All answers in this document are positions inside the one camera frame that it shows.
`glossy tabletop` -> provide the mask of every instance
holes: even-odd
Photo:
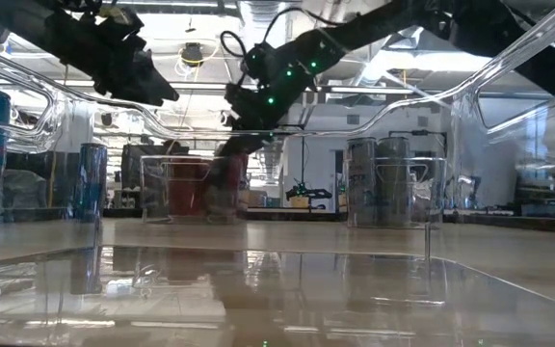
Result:
[[[440,259],[104,247],[0,261],[0,344],[555,346],[555,302]]]

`ceiling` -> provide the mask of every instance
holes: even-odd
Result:
[[[237,33],[247,47],[262,40],[269,22],[275,14],[290,6],[300,6],[322,17],[333,21],[343,21],[352,17],[352,13],[367,13],[387,1],[385,0],[303,0],[303,1],[231,1],[221,2],[223,6],[213,0],[204,1],[170,1],[170,0],[119,0],[120,6],[133,8],[140,14],[145,27],[140,36],[147,41],[146,48],[153,53],[154,64],[165,78],[172,83],[212,83],[224,84],[235,81],[241,76],[239,61],[225,53],[220,47],[219,35],[224,30]],[[555,7],[555,0],[508,0],[510,5],[539,19]],[[274,46],[281,45],[299,34],[317,26],[316,21],[301,13],[289,13],[276,22],[268,42]],[[402,88],[404,84],[425,91],[445,91],[460,84],[472,71],[480,68],[486,58],[477,58],[457,52],[450,43],[440,40],[431,33],[417,28],[409,28],[400,33],[402,40],[387,44],[381,40],[368,47],[364,47],[348,54],[342,61],[319,76],[321,84],[334,86],[385,86]],[[185,67],[180,60],[181,49],[186,42],[198,42],[201,45],[203,59],[206,61],[200,68]],[[234,40],[226,40],[229,47],[237,47]],[[80,91],[94,93],[91,89],[89,77],[74,67],[65,67],[58,60],[36,48],[26,40],[11,35],[7,45],[6,57],[13,59],[31,70],[56,80],[70,82],[86,82],[85,87],[78,87]],[[439,65],[436,62],[420,65],[419,60],[402,59],[400,55],[407,52],[417,54],[444,54],[442,59],[449,59],[459,64]],[[375,60],[380,60],[383,71],[370,71]],[[166,126],[189,127],[195,130],[212,129],[224,130],[221,124],[223,112],[229,110],[229,105],[219,90],[179,90],[181,98],[172,106],[172,112],[161,118]],[[515,73],[486,86],[490,93],[544,93]],[[357,98],[356,104],[342,105],[334,102],[334,108],[346,110],[367,98]],[[382,109],[390,99],[367,100],[369,107],[376,112]],[[43,105],[37,101],[27,101]],[[311,114],[313,118],[324,115]],[[309,124],[322,124],[322,120],[313,120]],[[101,139],[109,147],[120,148],[129,143],[130,138],[108,136],[109,132],[120,134],[120,127],[106,127],[96,122]]]

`robotic arm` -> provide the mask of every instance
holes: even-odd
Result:
[[[494,57],[525,33],[516,15],[529,20],[501,0],[393,0],[347,23],[303,33],[278,48],[263,41],[243,58],[244,72],[258,80],[257,90],[242,88],[241,81],[226,87],[225,98],[239,116],[229,121],[237,130],[276,128],[301,93],[315,89],[314,76],[346,53],[412,25],[467,53]],[[516,71],[555,95],[555,47],[547,47]],[[233,137],[221,155],[252,153],[267,141],[271,138],[263,135]]]
[[[83,13],[79,20],[68,12]],[[96,24],[96,17],[105,19]],[[152,105],[178,93],[143,51],[143,22],[131,10],[101,0],[0,0],[0,43],[10,32],[92,77],[101,94]]]

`black robotic arm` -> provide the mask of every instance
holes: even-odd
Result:
[[[80,19],[69,12],[82,12]],[[96,17],[105,19],[97,24]],[[131,10],[101,0],[0,0],[0,43],[13,32],[87,73],[97,92],[162,105],[178,93],[160,75],[137,36],[143,22]]]
[[[525,33],[515,16],[500,0],[394,0],[347,23],[303,33],[279,48],[263,41],[243,58],[244,72],[257,79],[257,90],[246,90],[241,83],[226,87],[225,98],[239,116],[229,121],[236,130],[276,128],[301,93],[314,89],[314,76],[348,52],[413,25],[467,53],[494,57]],[[555,95],[555,47],[516,71]],[[222,155],[252,153],[267,141],[271,138],[265,135],[233,137]]]

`clear acrylic enclosure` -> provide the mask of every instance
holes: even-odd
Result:
[[[555,346],[555,10],[491,57],[331,30],[398,0],[119,3],[176,102],[0,52],[0,344]],[[267,90],[239,55],[313,29],[318,89],[233,129],[226,83]]]

